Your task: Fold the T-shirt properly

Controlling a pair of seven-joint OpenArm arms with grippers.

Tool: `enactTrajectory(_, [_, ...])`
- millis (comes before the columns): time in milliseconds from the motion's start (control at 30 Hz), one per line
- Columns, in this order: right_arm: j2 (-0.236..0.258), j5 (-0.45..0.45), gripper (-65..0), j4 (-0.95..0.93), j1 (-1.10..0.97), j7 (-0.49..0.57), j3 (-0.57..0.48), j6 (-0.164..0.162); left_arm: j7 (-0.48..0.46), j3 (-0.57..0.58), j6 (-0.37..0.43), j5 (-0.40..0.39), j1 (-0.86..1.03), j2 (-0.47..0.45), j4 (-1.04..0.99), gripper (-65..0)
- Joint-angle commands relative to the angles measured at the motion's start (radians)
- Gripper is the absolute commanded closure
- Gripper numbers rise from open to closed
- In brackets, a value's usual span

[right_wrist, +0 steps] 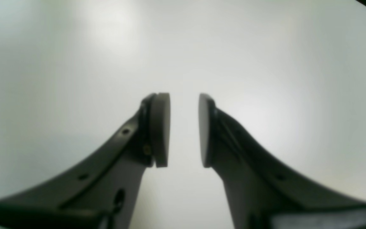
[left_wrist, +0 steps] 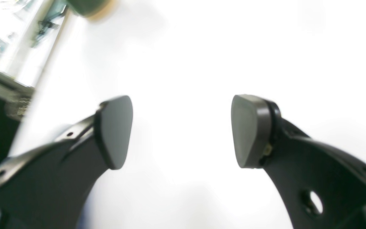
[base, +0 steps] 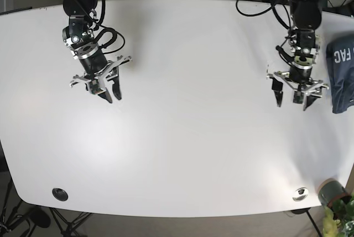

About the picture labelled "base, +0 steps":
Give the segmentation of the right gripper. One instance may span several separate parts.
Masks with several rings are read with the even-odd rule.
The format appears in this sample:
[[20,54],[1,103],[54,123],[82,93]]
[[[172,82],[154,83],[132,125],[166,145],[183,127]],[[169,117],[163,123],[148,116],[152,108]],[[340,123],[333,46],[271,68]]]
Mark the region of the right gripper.
[[[70,81],[70,87],[84,83],[90,94],[99,96],[111,104],[113,101],[106,83],[112,82],[113,95],[117,100],[122,99],[119,66],[132,61],[131,56],[124,58],[121,55],[117,57],[117,60],[108,62],[98,42],[93,39],[75,44],[75,60],[78,60],[84,67],[85,74],[82,76],[75,75]],[[104,77],[96,76],[96,73],[101,72],[106,66],[108,69],[104,71]]]

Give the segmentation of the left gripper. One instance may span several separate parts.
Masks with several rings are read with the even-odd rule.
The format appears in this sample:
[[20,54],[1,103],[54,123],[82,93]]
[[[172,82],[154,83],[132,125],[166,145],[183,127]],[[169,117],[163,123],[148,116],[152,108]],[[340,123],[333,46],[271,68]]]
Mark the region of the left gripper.
[[319,54],[319,42],[303,41],[297,44],[296,40],[289,40],[288,43],[293,54],[289,55],[283,51],[283,57],[290,66],[289,71],[268,73],[267,78],[272,80],[272,91],[278,107],[282,106],[283,83],[276,77],[282,78],[292,90],[296,91],[296,103],[301,104],[303,111],[306,111],[317,99],[322,98],[323,89],[330,88],[327,83],[311,77],[313,65],[316,64]]

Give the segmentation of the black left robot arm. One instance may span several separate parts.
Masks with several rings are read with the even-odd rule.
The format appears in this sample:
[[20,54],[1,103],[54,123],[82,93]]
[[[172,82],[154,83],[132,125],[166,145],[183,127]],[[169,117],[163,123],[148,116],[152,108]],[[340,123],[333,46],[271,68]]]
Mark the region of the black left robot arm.
[[323,89],[329,86],[323,80],[315,80],[311,73],[320,51],[320,37],[316,34],[322,23],[322,0],[288,0],[291,23],[285,25],[285,42],[290,46],[287,53],[282,45],[276,46],[281,60],[289,67],[288,71],[276,71],[267,75],[272,80],[277,106],[283,101],[283,85],[293,91],[293,103],[306,110],[316,100],[322,98]]

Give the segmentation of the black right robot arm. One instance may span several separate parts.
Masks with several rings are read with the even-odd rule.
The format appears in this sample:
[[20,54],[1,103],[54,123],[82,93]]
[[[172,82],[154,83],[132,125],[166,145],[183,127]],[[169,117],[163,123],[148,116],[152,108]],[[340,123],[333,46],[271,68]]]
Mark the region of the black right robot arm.
[[69,18],[63,29],[63,42],[84,68],[83,75],[75,75],[70,86],[83,83],[90,94],[109,103],[113,98],[121,100],[119,66],[131,61],[131,57],[106,58],[106,49],[123,37],[114,28],[103,25],[106,0],[63,0],[63,9]]

